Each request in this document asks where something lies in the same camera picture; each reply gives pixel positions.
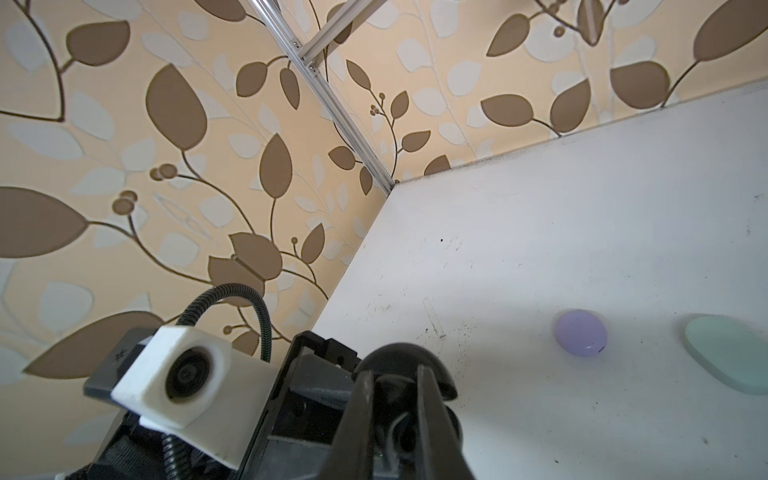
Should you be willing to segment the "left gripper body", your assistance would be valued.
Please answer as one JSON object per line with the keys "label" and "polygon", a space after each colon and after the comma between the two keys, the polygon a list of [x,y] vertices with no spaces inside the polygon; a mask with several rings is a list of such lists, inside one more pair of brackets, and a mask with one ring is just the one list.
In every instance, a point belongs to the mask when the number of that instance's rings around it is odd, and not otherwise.
{"label": "left gripper body", "polygon": [[238,479],[315,479],[351,397],[354,350],[312,331],[293,339]]}

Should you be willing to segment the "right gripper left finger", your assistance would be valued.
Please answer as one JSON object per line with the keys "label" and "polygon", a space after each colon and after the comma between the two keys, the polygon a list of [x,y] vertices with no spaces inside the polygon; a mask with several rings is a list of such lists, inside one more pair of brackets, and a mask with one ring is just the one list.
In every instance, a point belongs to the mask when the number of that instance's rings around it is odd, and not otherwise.
{"label": "right gripper left finger", "polygon": [[373,478],[374,397],[374,375],[364,371],[357,376],[318,479]]}

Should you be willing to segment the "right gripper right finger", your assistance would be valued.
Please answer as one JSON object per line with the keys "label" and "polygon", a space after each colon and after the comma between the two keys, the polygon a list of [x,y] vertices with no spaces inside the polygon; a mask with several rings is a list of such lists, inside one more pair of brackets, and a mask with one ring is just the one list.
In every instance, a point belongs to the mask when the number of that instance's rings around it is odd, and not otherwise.
{"label": "right gripper right finger", "polygon": [[443,403],[436,377],[424,365],[417,369],[417,418],[417,478],[473,479]]}

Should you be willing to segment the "purple charging case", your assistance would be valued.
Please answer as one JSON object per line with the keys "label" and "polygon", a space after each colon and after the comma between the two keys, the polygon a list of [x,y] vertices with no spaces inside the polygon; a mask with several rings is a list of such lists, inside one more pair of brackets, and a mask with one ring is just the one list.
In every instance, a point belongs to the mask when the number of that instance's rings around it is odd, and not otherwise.
{"label": "purple charging case", "polygon": [[561,314],[555,321],[553,333],[563,350],[584,358],[601,353],[608,341],[604,322],[585,310],[570,310]]}

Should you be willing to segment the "mint green charging case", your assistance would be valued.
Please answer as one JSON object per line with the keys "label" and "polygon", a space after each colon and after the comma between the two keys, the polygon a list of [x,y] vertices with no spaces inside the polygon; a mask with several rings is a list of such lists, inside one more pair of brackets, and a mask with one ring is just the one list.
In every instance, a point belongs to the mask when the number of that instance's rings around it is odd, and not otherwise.
{"label": "mint green charging case", "polygon": [[750,395],[767,394],[767,341],[743,323],[699,316],[683,329],[688,353],[724,385]]}

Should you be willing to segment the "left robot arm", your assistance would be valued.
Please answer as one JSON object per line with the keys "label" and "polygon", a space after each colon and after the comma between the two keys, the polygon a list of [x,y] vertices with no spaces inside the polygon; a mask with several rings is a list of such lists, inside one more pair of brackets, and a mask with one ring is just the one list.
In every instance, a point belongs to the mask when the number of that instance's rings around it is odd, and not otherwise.
{"label": "left robot arm", "polygon": [[[257,315],[258,356],[197,326],[222,300]],[[78,479],[313,479],[352,391],[357,354],[312,332],[281,365],[272,324],[252,287],[198,296],[174,326],[129,330],[87,379],[86,396],[124,411]]]}

